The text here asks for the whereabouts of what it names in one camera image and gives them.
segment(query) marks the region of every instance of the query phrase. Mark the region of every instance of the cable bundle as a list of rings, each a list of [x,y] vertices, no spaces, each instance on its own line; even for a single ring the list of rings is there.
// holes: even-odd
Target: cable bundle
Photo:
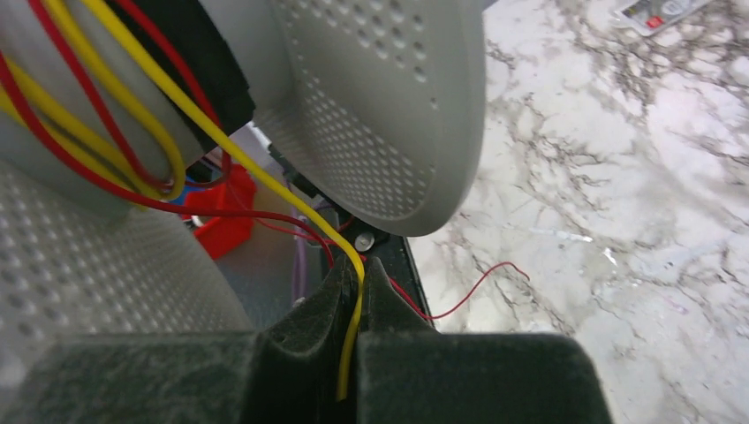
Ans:
[[[198,107],[193,100],[187,96],[179,86],[167,75],[167,73],[155,62],[155,60],[138,43],[130,31],[119,20],[114,12],[103,0],[82,0],[84,5],[109,29],[127,53],[143,69],[146,75],[169,97],[201,130],[208,134],[218,146],[223,148],[223,163],[231,164],[233,156],[245,169],[250,171],[257,180],[262,182],[272,191],[280,195],[284,200],[297,208],[309,220],[316,224],[328,237],[344,250],[351,259],[359,280],[359,297],[354,308],[352,319],[344,341],[341,352],[341,363],[339,368],[337,398],[343,399],[348,391],[348,374],[351,365],[351,357],[354,340],[359,328],[361,316],[361,293],[364,284],[364,265],[356,253],[356,250],[336,230],[330,226],[317,212],[306,205],[304,201],[295,196],[291,191],[275,181],[265,170],[259,167],[253,160],[226,136],[216,124],[218,122],[215,112],[208,104],[206,96],[200,90],[185,62],[179,54],[171,47],[169,41],[160,35],[156,26],[149,22],[148,17],[141,13],[137,6],[130,0],[117,0],[117,4],[123,8],[133,19],[139,22],[170,58],[172,63],[180,70],[180,75],[187,82],[190,90],[199,103]],[[185,185],[184,162],[179,151],[174,145],[163,126],[142,107],[138,99],[129,93],[124,84],[117,80],[107,65],[98,57],[94,48],[87,42],[85,35],[77,27],[72,15],[67,10],[64,0],[29,0],[29,5],[34,11],[37,19],[55,44],[60,55],[71,68],[76,80],[84,88],[88,100],[96,109],[96,113],[103,121],[110,137],[119,148],[116,151],[109,143],[102,140],[96,134],[88,130],[78,119],[67,113],[41,87],[30,79],[10,59],[6,58],[0,51],[0,82],[4,92],[0,95],[0,106],[14,119],[26,126],[34,136],[61,162],[76,171],[83,178],[95,186],[116,195],[122,199],[148,208],[160,209],[181,215],[198,216],[249,216],[253,218],[267,218],[285,221],[307,231],[310,237],[318,240],[332,266],[332,253],[323,238],[315,233],[306,223],[289,216],[261,212],[254,210],[221,210],[209,208],[185,208],[162,202],[161,199],[173,199],[179,196]],[[76,51],[68,44],[75,46]],[[83,58],[90,72],[112,93],[120,103],[130,112],[144,127],[153,135],[164,150],[170,161],[172,178],[171,181],[159,181],[148,174],[130,148],[125,136],[117,127],[106,108],[101,95],[95,88],[93,81],[88,76],[86,68],[79,61]],[[45,125],[36,116],[27,97],[44,112],[47,118],[58,123],[71,135],[75,136],[87,148],[105,158],[113,167],[129,179],[130,185],[122,178],[110,172],[105,165],[99,163],[96,158],[89,155],[84,149],[79,148],[74,142],[65,138],[52,126]],[[215,181],[212,185],[220,184],[222,180]]]

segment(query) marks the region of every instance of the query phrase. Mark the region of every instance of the hole pattern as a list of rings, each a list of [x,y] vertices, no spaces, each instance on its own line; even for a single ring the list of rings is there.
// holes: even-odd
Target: hole pattern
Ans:
[[[391,219],[416,209],[433,171],[414,166],[410,158],[326,95],[309,70],[303,75],[301,130],[292,133],[276,124],[264,126],[263,131],[287,147],[284,154],[299,170],[321,176],[326,184],[323,189],[341,193],[369,214]]]
[[[262,130],[301,172],[315,175],[323,190],[341,193],[382,219],[412,213],[426,197],[434,169],[415,166],[330,97],[307,64],[304,42],[295,28],[303,19],[304,25],[350,35],[375,60],[426,84],[429,46],[423,34],[427,23],[417,10],[420,5],[405,0],[280,0],[277,4],[289,27],[292,57],[297,59],[301,104],[257,118]],[[432,97],[427,106],[437,110],[436,104]]]
[[[0,346],[24,367],[65,334],[247,326],[231,288],[174,216],[98,221],[0,163],[0,222]]]
[[[420,38],[424,31],[423,18],[415,11],[413,4],[403,4],[401,0],[368,0],[354,3],[351,0],[281,0],[279,7],[285,12],[286,26],[293,28],[303,13],[324,20],[331,28],[340,29],[344,34],[354,34],[359,45],[373,52],[382,60],[390,61],[398,69],[427,60],[427,48]],[[391,49],[402,50],[397,59]],[[418,82],[426,82],[428,75],[423,67],[413,77]]]

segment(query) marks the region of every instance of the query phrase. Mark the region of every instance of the screw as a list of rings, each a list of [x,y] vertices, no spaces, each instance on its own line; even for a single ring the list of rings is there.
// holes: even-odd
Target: screw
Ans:
[[[353,246],[359,252],[366,252],[375,244],[375,235],[371,232],[362,232],[353,240]]]

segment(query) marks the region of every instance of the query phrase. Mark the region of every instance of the wire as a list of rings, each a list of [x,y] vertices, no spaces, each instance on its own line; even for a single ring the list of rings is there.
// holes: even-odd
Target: wire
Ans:
[[[24,126],[25,128],[28,128],[28,126],[26,126],[26,123],[24,122],[21,115],[19,115],[19,113],[13,107],[13,103],[11,102],[11,99],[8,98],[8,95],[4,91],[0,91],[0,110],[3,110],[11,118],[13,118],[14,121],[19,123],[20,125]],[[93,156],[91,156],[86,150],[80,148],[76,143],[72,142],[70,139],[65,137],[62,133],[60,133],[56,129],[52,128],[50,125],[47,125],[47,124],[43,124],[43,125],[44,125],[44,128],[47,129],[47,132],[52,135],[52,138],[54,138],[58,144],[60,144],[65,150],[67,150],[79,162],[83,163],[90,170],[97,173],[102,178],[107,179],[109,182],[116,184],[118,186],[121,186],[121,187],[127,187],[127,184],[125,181],[123,181],[121,178],[113,174],[109,169],[107,169],[106,166],[99,163],[99,161],[97,161]]]
[[[127,162],[130,164],[135,173],[138,174],[138,176],[140,176],[150,186],[167,190],[166,194],[164,195],[165,199],[171,201],[179,197],[179,195],[185,188],[185,162],[182,160],[182,156],[179,153],[179,150],[173,145],[173,143],[170,146],[162,145],[162,147],[165,149],[164,151],[166,152],[167,157],[169,158],[171,173],[174,178],[173,185],[162,182],[158,178],[151,175],[143,167],[143,165],[140,163],[140,160],[138,159],[138,156],[135,155],[135,152],[127,143],[127,139],[120,131],[119,127],[117,126],[117,122],[111,115],[109,109],[107,109],[107,105],[104,103],[102,96],[96,90],[94,82],[88,77],[83,65],[79,62],[78,58],[75,56],[75,53],[68,45],[60,30],[55,25],[54,20],[47,12],[47,9],[45,9],[42,0],[29,0],[29,6],[36,15],[36,18],[39,20],[40,24],[42,24],[42,28],[47,33],[49,39],[52,40],[52,43],[57,48],[60,56],[63,57],[63,60],[70,67],[70,70],[75,76],[75,79],[79,82],[81,88],[83,88],[84,93],[86,93],[86,97],[94,107],[96,114],[104,123],[107,132],[115,141],[115,144],[117,144],[119,149],[122,151],[123,155],[125,155],[125,159],[127,159]]]
[[[164,36],[159,27],[156,26],[156,24],[154,24],[154,22],[148,17],[148,15],[143,13],[143,11],[131,0],[117,0],[117,5],[119,5],[119,7],[121,7],[128,15],[130,15],[132,20],[134,20],[138,24],[140,29],[144,30],[146,34],[148,34],[148,36],[151,38],[151,40],[155,42],[157,46],[159,46],[159,49],[162,50],[162,52],[174,65],[175,69],[177,69],[179,76],[182,77],[182,80],[185,82],[187,88],[190,90],[190,93],[193,95],[193,99],[195,99],[203,112],[208,115],[208,117],[211,121],[213,121],[214,124],[221,126],[221,122],[218,118],[218,115],[216,114],[216,111],[208,100],[208,97],[206,96],[202,87],[200,87],[200,83],[198,82],[198,79],[195,78],[193,71],[190,70],[190,66],[187,64],[187,62],[185,62],[179,52],[177,52],[177,49],[174,48],[169,39]],[[193,187],[211,188],[219,186],[224,181],[226,181],[229,178],[229,174],[231,172],[231,157],[226,152],[223,152],[221,169],[221,177],[215,179],[214,181],[211,181],[209,183],[194,183],[192,181],[187,181],[186,185]]]
[[[18,65],[13,63],[10,59],[7,60],[10,66],[11,73],[16,81],[19,83],[24,93],[28,95],[31,101],[47,115],[52,121],[54,121],[60,128],[64,129],[75,139],[83,143],[86,148],[90,149],[93,153],[98,156],[105,158],[119,173],[127,177],[133,185],[138,189],[139,192],[145,194],[151,198],[158,198],[159,194],[150,185],[145,184],[137,174],[132,170],[130,165],[125,160],[125,157],[117,151],[109,142],[99,137],[95,132],[91,131],[86,125],[80,122],[73,114],[68,112],[60,103],[58,103],[51,95],[49,95],[44,88],[37,84],[28,74],[26,74]],[[81,156],[76,155],[81,162],[85,163],[87,167],[93,168],[91,162],[84,160]]]
[[[104,85],[107,91],[117,99],[125,110],[127,110],[131,116],[133,116],[148,130],[149,133],[151,133],[151,135],[153,135],[156,142],[166,154],[172,172],[174,174],[181,173],[185,169],[185,162],[182,159],[182,155],[179,153],[179,148],[177,147],[177,144],[175,144],[174,139],[171,138],[169,132],[163,127],[161,122],[159,122],[159,120],[148,111],[148,108],[146,108],[143,103],[141,103],[138,98],[131,93],[130,89],[119,80],[117,75],[115,75],[115,73],[99,57],[94,46],[88,42],[86,35],[83,34],[78,25],[76,25],[75,19],[65,6],[64,0],[32,0],[31,3],[37,17],[40,17],[42,26],[47,31],[49,37],[53,39],[57,49],[59,49],[61,54],[63,54],[63,57],[65,57],[65,61],[70,63],[72,59],[69,58],[70,55],[68,52],[64,51],[66,48],[62,47],[59,41],[55,41],[57,34],[49,28],[48,19],[50,15],[54,18],[54,21],[56,21],[59,29],[62,30],[64,38],[74,47],[75,52],[78,53],[78,56],[86,64],[87,69]],[[73,70],[76,70],[77,68],[77,65],[71,66],[71,69]],[[131,164],[132,168],[136,170],[138,175],[144,181],[156,188],[170,189],[169,184],[164,184],[145,170],[140,163],[138,156],[135,155],[135,152],[126,142],[125,146],[120,145],[119,147],[125,154],[128,163]],[[175,190],[178,190],[178,193],[181,193],[182,191],[180,187],[176,187]]]
[[[18,111],[19,115],[23,118],[29,131],[39,139],[39,141],[46,147],[53,155],[55,155],[62,163],[67,165],[70,169],[74,170],[80,176],[100,187],[102,190],[110,192],[117,197],[121,197],[133,203],[138,203],[149,208],[163,210],[165,212],[171,212],[180,215],[197,215],[197,216],[246,216],[251,218],[266,218],[273,219],[276,221],[284,221],[292,223],[299,228],[307,231],[315,240],[321,245],[325,245],[323,248],[325,256],[328,259],[328,264],[333,265],[333,254],[325,243],[325,239],[320,237],[314,232],[312,227],[302,222],[299,219],[292,218],[281,214],[275,214],[273,212],[264,212],[257,210],[221,210],[211,208],[188,208],[179,205],[173,205],[170,203],[164,203],[154,199],[150,199],[143,195],[133,193],[119,185],[113,184],[102,178],[89,168],[83,166],[76,158],[70,155],[64,148],[62,148],[55,141],[54,137],[47,132],[47,129],[42,124],[42,121],[34,114],[28,101],[24,97],[23,92],[20,90],[19,85],[13,78],[13,74],[8,63],[5,60],[4,53],[0,50],[0,85],[3,86],[5,93],[11,99],[13,107]]]
[[[198,108],[195,103],[175,84],[166,72],[155,62],[148,52],[140,45],[138,40],[130,33],[127,27],[119,20],[117,15],[109,8],[103,0],[81,0],[82,3],[99,19],[110,33],[119,42],[119,44],[130,54],[136,63],[140,65],[143,71],[151,78],[152,81],[206,134],[208,134],[221,148],[231,154],[237,161],[250,171],[255,177],[267,186],[270,190],[276,192],[282,199],[288,201],[291,205],[299,209],[304,215],[309,217],[310,221],[315,223],[328,237],[336,241],[343,249],[346,256],[353,263],[356,271],[359,292],[354,304],[352,318],[346,330],[344,345],[341,351],[341,360],[338,367],[338,382],[336,397],[343,400],[348,392],[348,380],[351,369],[351,359],[353,355],[354,342],[359,331],[359,321],[361,320],[362,293],[364,292],[364,263],[359,258],[356,249],[346,241],[343,236],[325,221],[320,214],[310,208],[304,201],[298,198],[294,193],[271,177],[263,168],[258,166],[253,160],[245,154],[242,149],[237,147],[225,133],[215,125],[206,115]]]
[[[301,239],[315,240],[315,238],[312,237],[312,236],[309,236],[309,235],[306,235],[306,234],[302,234],[302,233],[299,233],[297,231],[288,230],[288,229],[285,229],[284,227],[280,227],[280,226],[274,225],[272,223],[264,223],[261,219],[258,219],[257,221],[259,223],[261,223],[262,225],[265,225],[266,227],[270,228],[271,230],[284,232],[286,234],[291,234],[291,235],[299,237]],[[333,240],[326,239],[325,243],[327,243],[329,245],[335,245],[335,242]],[[530,279],[531,279],[531,277],[528,274],[526,274],[526,272],[524,272],[522,269],[518,268],[514,263],[509,262],[509,261],[499,262],[496,265],[493,265],[491,268],[489,268],[486,271],[484,271],[484,273],[481,276],[481,278],[479,279],[479,281],[477,281],[473,285],[473,288],[468,292],[468,294],[466,294],[454,307],[452,307],[447,312],[445,312],[443,314],[439,314],[439,315],[427,315],[427,314],[424,314],[423,312],[421,312],[421,309],[419,309],[419,306],[416,305],[416,302],[414,302],[413,299],[411,299],[411,296],[409,296],[408,293],[405,292],[405,290],[403,289],[403,287],[401,287],[400,285],[398,285],[398,283],[396,282],[396,280],[394,280],[394,279],[392,279],[390,277],[388,277],[388,279],[390,280],[390,283],[392,284],[392,286],[395,289],[395,291],[398,292],[398,294],[401,295],[401,297],[413,308],[414,311],[416,311],[416,313],[422,319],[427,320],[427,321],[435,321],[435,320],[442,319],[442,318],[444,318],[444,317],[446,317],[446,316],[454,313],[455,311],[457,311],[461,306],[463,306],[466,303],[466,301],[468,301],[471,298],[471,296],[473,296],[473,294],[476,292],[476,289],[479,288],[479,286],[481,285],[481,283],[483,283],[484,280],[495,269],[499,269],[501,267],[513,267],[520,275],[522,275],[525,278],[527,278],[528,281],[530,281]]]
[[[460,308],[461,306],[463,306],[463,304],[465,304],[471,298],[471,296],[473,296],[473,293],[476,292],[476,289],[479,288],[479,286],[481,285],[481,283],[483,283],[484,280],[487,279],[487,277],[489,276],[489,274],[492,273],[492,271],[494,271],[495,269],[502,268],[502,267],[513,267],[518,273],[520,273],[522,276],[524,276],[525,278],[527,278],[529,281],[531,279],[531,277],[529,277],[528,274],[526,274],[525,272],[523,272],[514,263],[509,262],[509,261],[499,262],[496,265],[494,265],[491,268],[489,268],[486,271],[484,271],[484,273],[481,276],[481,278],[479,278],[479,281],[477,281],[476,284],[473,285],[473,288],[468,292],[468,294],[466,294],[454,307],[452,307],[447,312],[445,312],[443,314],[439,314],[439,315],[427,315],[427,314],[424,314],[423,312],[421,312],[421,310],[416,305],[416,303],[413,301],[413,299],[411,299],[411,297],[408,295],[408,293],[406,293],[405,290],[403,290],[403,287],[401,287],[400,285],[398,285],[398,283],[396,283],[396,281],[394,279],[392,279],[392,278],[390,279],[390,283],[393,285],[393,288],[396,290],[396,292],[398,292],[398,294],[400,294],[401,297],[403,297],[405,299],[405,301],[408,302],[409,305],[411,305],[411,307],[416,311],[417,314],[419,314],[419,316],[421,318],[423,318],[425,320],[428,320],[428,321],[434,321],[434,320],[439,320],[441,318],[444,318],[444,317],[452,314],[453,312],[457,311],[458,308]]]

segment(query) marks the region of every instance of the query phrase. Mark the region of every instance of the black plastic part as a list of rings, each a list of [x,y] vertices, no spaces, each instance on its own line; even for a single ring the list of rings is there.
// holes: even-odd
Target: black plastic part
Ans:
[[[208,183],[213,179],[213,170],[200,161],[188,166],[185,174],[196,183]]]
[[[611,422],[593,366],[553,335],[442,335],[367,262],[350,393],[337,365],[357,289],[339,258],[263,332],[79,337],[32,369],[3,423]]]
[[[227,134],[234,133],[253,119],[255,104],[249,94],[245,75],[237,64],[229,45],[218,32],[199,0],[133,0],[164,36],[169,39],[179,55],[192,70],[195,78],[213,106],[221,128]],[[130,29],[154,60],[177,82],[185,93],[190,94],[177,68],[163,54],[148,34],[125,13],[116,1],[107,4]],[[206,153],[216,147],[189,117],[175,107],[188,127],[193,131]]]
[[[279,165],[284,169],[284,179],[290,184],[297,187],[302,193],[306,194],[307,197],[313,198],[317,194],[321,194],[317,187],[312,184],[305,176],[300,174],[291,163],[286,159],[278,149],[272,144],[268,147],[270,157],[272,157]]]
[[[264,332],[67,340],[33,368],[2,422],[352,422],[335,377],[356,290],[353,267],[338,261]]]
[[[593,365],[545,334],[359,336],[357,422],[610,423]]]
[[[340,221],[345,222],[348,216],[350,215],[343,213]],[[416,265],[413,263],[411,248],[408,246],[408,239],[377,230],[359,220],[356,220],[349,225],[348,228],[342,232],[342,235],[353,245],[357,236],[363,232],[369,232],[374,235],[374,245],[362,255],[364,255],[367,260],[370,258],[378,258],[385,268],[385,273],[395,280],[401,288],[403,288],[422,313],[430,315],[431,312],[429,311],[427,296],[424,294],[424,288],[421,285],[419,272],[416,270]],[[334,255],[338,254],[343,253],[339,249],[334,250]]]

